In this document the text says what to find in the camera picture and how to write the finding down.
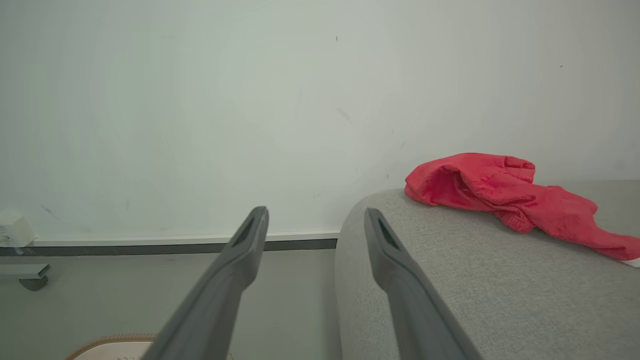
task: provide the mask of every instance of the white device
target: white device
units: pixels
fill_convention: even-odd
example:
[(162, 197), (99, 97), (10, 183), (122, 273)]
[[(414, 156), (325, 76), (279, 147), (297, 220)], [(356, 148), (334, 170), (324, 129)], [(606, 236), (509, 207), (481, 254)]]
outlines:
[(25, 247), (35, 238), (24, 216), (9, 210), (0, 213), (0, 247)]

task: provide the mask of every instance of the gray fabric upholstery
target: gray fabric upholstery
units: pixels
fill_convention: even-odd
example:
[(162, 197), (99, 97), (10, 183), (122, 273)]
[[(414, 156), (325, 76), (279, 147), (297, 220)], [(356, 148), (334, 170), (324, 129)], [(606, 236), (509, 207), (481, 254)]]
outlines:
[[(640, 181), (561, 184), (598, 204), (598, 225), (640, 236)], [(383, 212), (485, 359), (640, 359), (640, 269), (491, 214), (427, 206), (402, 189), (361, 200), (335, 255), (345, 360), (399, 359), (371, 275), (367, 207)]]

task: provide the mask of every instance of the white skirting trim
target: white skirting trim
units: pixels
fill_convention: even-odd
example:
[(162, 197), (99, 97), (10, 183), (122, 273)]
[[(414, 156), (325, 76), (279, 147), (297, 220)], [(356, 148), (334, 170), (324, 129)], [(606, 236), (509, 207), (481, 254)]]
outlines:
[[(337, 239), (339, 230), (268, 233), (266, 241)], [(139, 236), (131, 238), (37, 238), (31, 246), (133, 246), (227, 243), (232, 235)]]

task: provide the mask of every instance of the gray floor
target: gray floor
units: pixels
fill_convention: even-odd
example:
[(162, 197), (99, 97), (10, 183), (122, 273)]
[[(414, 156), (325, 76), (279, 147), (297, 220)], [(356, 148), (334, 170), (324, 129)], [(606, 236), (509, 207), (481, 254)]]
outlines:
[[(342, 358), (334, 252), (263, 254), (236, 320), (236, 360)], [(215, 256), (0, 258), (52, 266), (49, 284), (38, 292), (0, 282), (0, 357), (62, 360), (103, 336), (158, 332)]]

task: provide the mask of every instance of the red towel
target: red towel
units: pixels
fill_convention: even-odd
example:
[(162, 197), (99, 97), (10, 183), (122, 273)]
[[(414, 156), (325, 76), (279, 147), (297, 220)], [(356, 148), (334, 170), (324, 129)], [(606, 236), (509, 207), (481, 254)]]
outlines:
[(404, 192), (429, 205), (493, 213), (519, 233), (536, 226), (640, 268), (640, 238), (596, 225), (593, 201), (560, 186), (533, 184), (536, 167), (513, 156), (459, 154), (424, 163), (406, 178)]

